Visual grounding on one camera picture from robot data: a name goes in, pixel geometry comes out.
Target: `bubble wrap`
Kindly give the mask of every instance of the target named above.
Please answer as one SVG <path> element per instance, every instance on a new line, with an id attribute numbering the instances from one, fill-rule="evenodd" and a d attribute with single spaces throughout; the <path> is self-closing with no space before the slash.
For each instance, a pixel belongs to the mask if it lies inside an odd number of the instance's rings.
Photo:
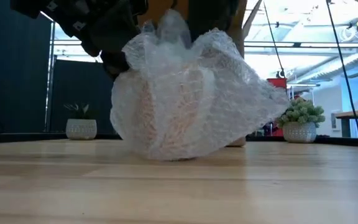
<path id="1" fill-rule="evenodd" d="M 288 108 L 285 91 L 261 80 L 225 32 L 214 29 L 191 44 L 176 11 L 157 30 L 146 24 L 123 52 L 131 69 L 114 83 L 111 122 L 149 159 L 207 155 Z"/>

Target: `small plant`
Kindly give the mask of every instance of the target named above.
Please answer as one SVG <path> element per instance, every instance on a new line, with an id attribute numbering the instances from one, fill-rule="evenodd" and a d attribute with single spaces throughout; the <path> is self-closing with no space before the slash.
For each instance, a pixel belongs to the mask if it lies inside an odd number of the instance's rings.
<path id="1" fill-rule="evenodd" d="M 78 106 L 78 104 L 64 105 L 64 107 L 70 111 L 71 119 L 94 119 L 94 114 L 90 110 L 89 104 L 82 106 Z"/>
<path id="2" fill-rule="evenodd" d="M 279 128 L 282 128 L 284 124 L 289 122 L 298 122 L 300 124 L 314 122 L 314 124 L 316 124 L 316 128 L 318 128 L 318 123 L 326 120 L 323 113 L 323 108 L 320 106 L 313 106 L 313 102 L 311 100 L 298 98 L 296 100 L 291 100 L 291 106 L 289 109 L 287 109 L 287 111 L 281 115 L 276 122 Z"/>

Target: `red object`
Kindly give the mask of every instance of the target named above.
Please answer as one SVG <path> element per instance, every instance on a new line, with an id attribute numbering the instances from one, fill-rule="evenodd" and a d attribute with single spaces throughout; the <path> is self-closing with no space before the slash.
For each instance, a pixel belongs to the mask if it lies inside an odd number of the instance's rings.
<path id="1" fill-rule="evenodd" d="M 270 82 L 275 87 L 284 88 L 287 90 L 287 79 L 286 78 L 268 78 L 268 82 Z M 283 136 L 283 129 L 278 128 L 276 131 L 272 133 L 272 136 Z"/>
<path id="2" fill-rule="evenodd" d="M 268 78 L 268 82 L 270 82 L 275 87 L 282 87 L 287 89 L 287 79 L 286 78 Z"/>

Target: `dark curtain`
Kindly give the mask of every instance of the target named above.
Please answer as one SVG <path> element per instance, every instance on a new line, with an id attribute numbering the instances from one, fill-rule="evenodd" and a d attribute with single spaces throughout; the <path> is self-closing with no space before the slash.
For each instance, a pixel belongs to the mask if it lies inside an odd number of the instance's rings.
<path id="1" fill-rule="evenodd" d="M 30 19 L 0 0 L 0 122 L 9 133 L 41 132 L 45 100 L 50 21 Z"/>
<path id="2" fill-rule="evenodd" d="M 115 134 L 110 122 L 112 80 L 100 63 L 57 60 L 53 70 L 50 131 L 64 132 L 70 112 L 65 104 L 89 104 L 99 134 Z"/>

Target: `wooden tabletop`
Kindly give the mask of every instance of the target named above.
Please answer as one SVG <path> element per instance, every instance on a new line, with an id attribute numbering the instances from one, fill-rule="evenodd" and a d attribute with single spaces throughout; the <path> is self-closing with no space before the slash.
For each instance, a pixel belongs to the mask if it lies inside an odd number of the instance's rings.
<path id="1" fill-rule="evenodd" d="M 0 144 L 3 223 L 358 223 L 358 147 L 248 142 L 158 162 L 122 141 Z"/>
<path id="2" fill-rule="evenodd" d="M 352 119 L 354 118 L 354 114 L 353 111 L 348 111 L 348 112 L 336 113 L 335 117 L 339 119 Z"/>

